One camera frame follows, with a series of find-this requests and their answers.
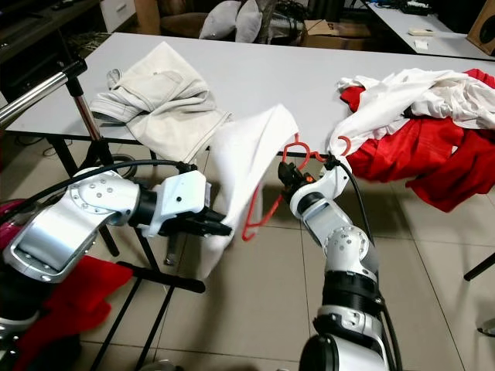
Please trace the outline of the white cloth garment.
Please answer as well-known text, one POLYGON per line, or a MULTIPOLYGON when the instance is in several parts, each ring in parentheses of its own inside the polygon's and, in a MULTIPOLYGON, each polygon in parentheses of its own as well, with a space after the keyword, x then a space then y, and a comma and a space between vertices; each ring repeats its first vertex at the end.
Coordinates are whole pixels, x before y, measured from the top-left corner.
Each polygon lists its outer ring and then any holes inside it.
POLYGON ((275 160, 289 144, 299 128, 290 110, 276 104, 254 116, 222 124, 213 135, 207 163, 207 179, 218 191, 212 208, 223 213, 222 224, 229 226, 229 236, 208 236, 200 240, 200 258, 196 277, 206 279, 218 265, 234 238, 244 232, 249 216, 261 216, 255 201, 258 185, 275 160))

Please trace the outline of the red garment pile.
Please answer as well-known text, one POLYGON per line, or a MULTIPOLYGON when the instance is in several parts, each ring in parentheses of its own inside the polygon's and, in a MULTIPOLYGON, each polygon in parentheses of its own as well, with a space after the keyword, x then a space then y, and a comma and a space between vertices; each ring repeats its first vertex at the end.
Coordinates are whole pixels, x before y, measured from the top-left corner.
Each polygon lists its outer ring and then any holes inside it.
MULTIPOLYGON (((495 88, 495 75, 467 70, 495 88)), ((363 87, 340 91, 351 114, 360 106, 363 87)), ((369 138, 344 155, 356 177, 374 182, 404 179, 425 203, 450 212, 477 194, 495 188, 495 130, 461 128, 453 119, 435 119, 406 110, 402 128, 381 139, 369 138)))

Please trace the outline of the white garment pile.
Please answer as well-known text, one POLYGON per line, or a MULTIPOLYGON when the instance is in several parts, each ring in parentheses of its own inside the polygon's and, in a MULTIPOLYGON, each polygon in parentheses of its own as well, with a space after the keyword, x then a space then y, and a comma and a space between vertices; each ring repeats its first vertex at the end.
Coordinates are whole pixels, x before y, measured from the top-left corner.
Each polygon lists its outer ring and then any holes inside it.
POLYGON ((343 78, 337 89, 363 87, 358 108, 333 129, 331 155, 344 156, 369 138, 381 139, 399 131, 406 110, 435 119, 453 119, 461 128, 495 130, 495 88, 466 72, 401 70, 382 80, 343 78))

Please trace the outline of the brown cardboard box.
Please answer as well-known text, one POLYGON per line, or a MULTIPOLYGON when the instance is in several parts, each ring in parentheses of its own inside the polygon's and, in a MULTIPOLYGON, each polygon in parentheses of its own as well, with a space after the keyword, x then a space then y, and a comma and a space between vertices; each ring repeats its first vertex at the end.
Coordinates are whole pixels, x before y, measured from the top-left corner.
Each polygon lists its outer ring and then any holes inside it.
POLYGON ((374 36, 360 22, 304 21, 301 46, 320 49, 367 50, 374 36))

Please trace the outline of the grey pillow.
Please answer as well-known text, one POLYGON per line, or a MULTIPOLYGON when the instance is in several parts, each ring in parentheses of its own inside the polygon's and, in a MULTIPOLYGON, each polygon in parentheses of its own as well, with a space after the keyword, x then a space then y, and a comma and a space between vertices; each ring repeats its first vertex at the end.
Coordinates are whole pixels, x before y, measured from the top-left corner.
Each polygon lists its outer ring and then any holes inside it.
POLYGON ((236 31, 240 0, 223 0, 209 11, 200 30, 199 39, 225 39, 236 31))
POLYGON ((261 32, 263 14, 257 0, 245 0, 234 23, 236 43, 254 43, 261 32))

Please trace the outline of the pink vacuum cleaner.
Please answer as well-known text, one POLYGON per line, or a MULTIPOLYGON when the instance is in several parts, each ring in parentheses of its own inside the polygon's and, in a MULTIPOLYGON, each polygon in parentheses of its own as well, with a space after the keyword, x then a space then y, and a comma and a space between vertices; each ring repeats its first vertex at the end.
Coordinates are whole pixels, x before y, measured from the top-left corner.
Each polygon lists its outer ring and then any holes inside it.
POLYGON ((18 207, 22 202, 22 199, 14 199, 14 200, 5 200, 0 204, 0 217, 1 217, 1 225, 0 225, 0 236, 6 237, 10 236, 10 233, 15 233, 18 230, 18 225, 15 223, 15 214, 8 218, 11 209, 18 207))

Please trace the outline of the white drawer cabinet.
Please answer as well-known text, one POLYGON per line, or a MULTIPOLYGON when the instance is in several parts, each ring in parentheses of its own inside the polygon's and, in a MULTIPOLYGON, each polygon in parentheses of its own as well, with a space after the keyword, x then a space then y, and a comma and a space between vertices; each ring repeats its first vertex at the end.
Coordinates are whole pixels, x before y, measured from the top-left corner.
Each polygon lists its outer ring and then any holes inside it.
POLYGON ((116 32, 137 14, 134 0, 101 0, 99 6, 107 32, 116 32))

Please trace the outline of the wooden speaker box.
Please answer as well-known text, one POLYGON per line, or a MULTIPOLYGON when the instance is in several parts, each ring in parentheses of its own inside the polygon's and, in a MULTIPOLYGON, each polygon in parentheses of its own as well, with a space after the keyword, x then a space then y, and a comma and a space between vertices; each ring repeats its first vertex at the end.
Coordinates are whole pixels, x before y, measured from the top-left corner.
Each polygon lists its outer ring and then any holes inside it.
POLYGON ((466 39, 488 56, 495 56, 495 0, 486 0, 466 39))

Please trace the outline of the black low shelf unit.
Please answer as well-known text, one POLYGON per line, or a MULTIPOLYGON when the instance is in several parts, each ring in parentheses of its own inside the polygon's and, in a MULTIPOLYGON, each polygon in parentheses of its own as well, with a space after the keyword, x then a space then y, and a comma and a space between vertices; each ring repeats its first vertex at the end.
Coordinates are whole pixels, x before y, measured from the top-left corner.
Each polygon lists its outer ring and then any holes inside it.
POLYGON ((63 27, 77 19, 89 20, 100 0, 18 0, 11 14, 0 18, 0 71, 15 72, 70 63, 70 47, 63 27))

